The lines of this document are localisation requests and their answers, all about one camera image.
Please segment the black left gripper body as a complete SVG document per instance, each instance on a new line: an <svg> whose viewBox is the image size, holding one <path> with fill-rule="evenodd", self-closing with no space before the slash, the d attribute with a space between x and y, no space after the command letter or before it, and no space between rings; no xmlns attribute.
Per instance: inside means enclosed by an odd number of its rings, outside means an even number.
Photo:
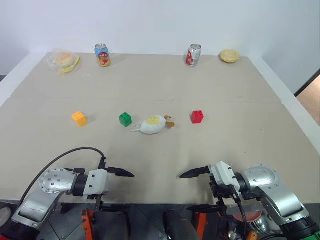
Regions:
<svg viewBox="0 0 320 240"><path fill-rule="evenodd" d="M103 205L102 198L108 193L109 174L106 169L97 169L89 172L87 178L87 199L96 200L95 209L99 210Z"/></svg>

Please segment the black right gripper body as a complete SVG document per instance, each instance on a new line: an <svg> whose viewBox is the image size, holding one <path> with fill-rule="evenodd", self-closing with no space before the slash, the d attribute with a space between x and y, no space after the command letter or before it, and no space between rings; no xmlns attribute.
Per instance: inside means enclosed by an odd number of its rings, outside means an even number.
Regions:
<svg viewBox="0 0 320 240"><path fill-rule="evenodd" d="M209 177L209 185L213 196L218 199L216 202L216 209L219 213L227 212L227 206L224 203L224 199L230 198L234 200L240 212L242 212L242 201L233 185L218 185L213 175Z"/></svg>

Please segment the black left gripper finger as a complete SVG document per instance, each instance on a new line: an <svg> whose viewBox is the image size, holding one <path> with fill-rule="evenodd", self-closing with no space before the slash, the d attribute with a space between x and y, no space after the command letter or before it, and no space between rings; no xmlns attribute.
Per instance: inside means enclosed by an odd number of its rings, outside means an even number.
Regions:
<svg viewBox="0 0 320 240"><path fill-rule="evenodd" d="M99 208L100 212L123 213L128 211L132 206L130 204L102 204Z"/></svg>
<svg viewBox="0 0 320 240"><path fill-rule="evenodd" d="M135 175L125 169L117 168L117 167L108 167L107 172L110 174L114 174L119 177L128 177L128 178L134 178Z"/></svg>

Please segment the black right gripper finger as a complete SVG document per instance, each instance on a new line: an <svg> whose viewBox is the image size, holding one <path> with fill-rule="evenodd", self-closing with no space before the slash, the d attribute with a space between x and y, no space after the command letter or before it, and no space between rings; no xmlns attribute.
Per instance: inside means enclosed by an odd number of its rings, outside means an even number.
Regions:
<svg viewBox="0 0 320 240"><path fill-rule="evenodd" d="M199 204L199 205L191 205L187 208L187 210L197 213L217 213L221 212L223 208L219 205L210 205L210 204Z"/></svg>
<svg viewBox="0 0 320 240"><path fill-rule="evenodd" d="M187 172L184 172L179 176L180 179L190 179L190 178L196 178L200 175L204 174L210 174L210 170L208 166L194 168L191 170L188 170Z"/></svg>

